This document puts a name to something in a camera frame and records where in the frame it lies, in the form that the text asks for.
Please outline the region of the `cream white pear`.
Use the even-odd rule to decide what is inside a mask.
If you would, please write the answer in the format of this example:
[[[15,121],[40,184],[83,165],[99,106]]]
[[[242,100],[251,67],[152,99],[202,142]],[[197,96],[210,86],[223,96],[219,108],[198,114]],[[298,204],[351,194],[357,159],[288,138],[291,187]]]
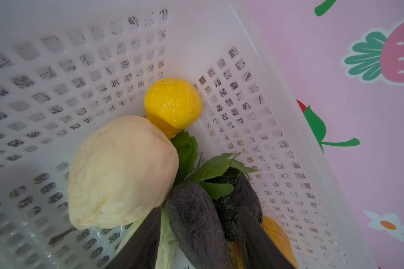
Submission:
[[[145,218],[165,201],[178,164],[172,142],[146,118],[112,121],[91,134],[71,162],[71,224],[112,229]]]

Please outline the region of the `yellow mango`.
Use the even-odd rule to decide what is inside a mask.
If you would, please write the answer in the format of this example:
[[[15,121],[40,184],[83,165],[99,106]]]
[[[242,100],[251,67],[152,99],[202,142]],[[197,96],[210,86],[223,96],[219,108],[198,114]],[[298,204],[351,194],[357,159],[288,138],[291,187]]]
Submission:
[[[278,225],[273,219],[271,219],[268,215],[264,215],[264,219],[261,226],[263,230],[268,234],[270,239],[274,242],[274,244],[278,247],[278,249],[282,252],[282,254],[297,269],[298,265],[292,250],[291,242],[286,232],[283,230],[283,228],[280,225]],[[236,268],[243,269],[244,265],[239,242],[229,243],[228,246]]]

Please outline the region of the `dark black avocado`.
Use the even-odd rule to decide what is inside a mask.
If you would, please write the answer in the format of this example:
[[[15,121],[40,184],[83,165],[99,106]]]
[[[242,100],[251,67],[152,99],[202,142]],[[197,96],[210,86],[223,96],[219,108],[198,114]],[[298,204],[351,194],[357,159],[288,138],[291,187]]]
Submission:
[[[254,168],[246,167],[232,153],[215,156],[194,168],[198,156],[196,138],[181,131],[171,142],[179,158],[174,185],[194,182],[207,191],[222,224],[226,241],[238,240],[238,214],[241,207],[247,207],[260,224],[263,222],[259,197],[248,179],[249,174],[256,171]]]

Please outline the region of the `white plastic perforated basket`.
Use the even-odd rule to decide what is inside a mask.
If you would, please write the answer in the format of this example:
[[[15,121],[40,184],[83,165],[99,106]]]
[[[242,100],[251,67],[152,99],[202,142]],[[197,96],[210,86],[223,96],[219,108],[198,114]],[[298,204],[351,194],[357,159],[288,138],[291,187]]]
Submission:
[[[0,1],[0,269],[103,269],[129,229],[76,230],[71,160],[145,114],[163,78],[196,87],[197,163],[253,167],[301,269],[374,269],[337,181],[242,1]]]

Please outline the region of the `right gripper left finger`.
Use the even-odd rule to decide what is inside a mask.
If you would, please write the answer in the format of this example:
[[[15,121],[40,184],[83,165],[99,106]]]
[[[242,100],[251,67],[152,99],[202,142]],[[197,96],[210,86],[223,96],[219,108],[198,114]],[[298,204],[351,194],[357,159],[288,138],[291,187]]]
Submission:
[[[160,242],[161,210],[152,209],[106,269],[153,269]]]

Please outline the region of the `dark purple eggplant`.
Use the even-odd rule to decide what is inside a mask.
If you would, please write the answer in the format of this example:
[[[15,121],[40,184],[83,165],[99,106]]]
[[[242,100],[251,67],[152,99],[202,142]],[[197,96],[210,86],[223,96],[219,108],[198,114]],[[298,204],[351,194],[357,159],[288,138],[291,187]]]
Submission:
[[[166,200],[169,224],[178,246],[196,269],[233,269],[217,211],[197,183],[177,185]]]

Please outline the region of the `white chinese cabbage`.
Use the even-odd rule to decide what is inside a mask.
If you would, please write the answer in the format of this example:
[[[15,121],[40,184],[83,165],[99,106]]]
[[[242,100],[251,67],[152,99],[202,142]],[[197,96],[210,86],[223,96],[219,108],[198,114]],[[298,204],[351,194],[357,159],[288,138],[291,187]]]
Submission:
[[[140,219],[131,224],[122,241],[120,242],[116,254],[118,255],[124,245],[131,239],[144,219]],[[161,209],[161,229],[155,269],[171,269],[174,263],[177,248],[177,240],[169,225],[169,214],[165,209]]]

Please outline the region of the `small yellow lemon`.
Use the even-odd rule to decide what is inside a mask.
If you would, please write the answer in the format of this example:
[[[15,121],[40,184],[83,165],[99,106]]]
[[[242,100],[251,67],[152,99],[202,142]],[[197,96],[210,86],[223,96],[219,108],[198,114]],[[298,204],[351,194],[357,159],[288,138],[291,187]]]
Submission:
[[[196,88],[179,78],[157,81],[144,99],[147,118],[168,139],[194,124],[203,112],[203,101]]]

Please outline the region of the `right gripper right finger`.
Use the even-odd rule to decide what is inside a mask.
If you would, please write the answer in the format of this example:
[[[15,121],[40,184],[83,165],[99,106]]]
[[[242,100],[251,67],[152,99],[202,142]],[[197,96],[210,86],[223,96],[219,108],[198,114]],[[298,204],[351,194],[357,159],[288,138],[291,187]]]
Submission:
[[[245,269],[293,269],[247,207],[238,214],[238,239]]]

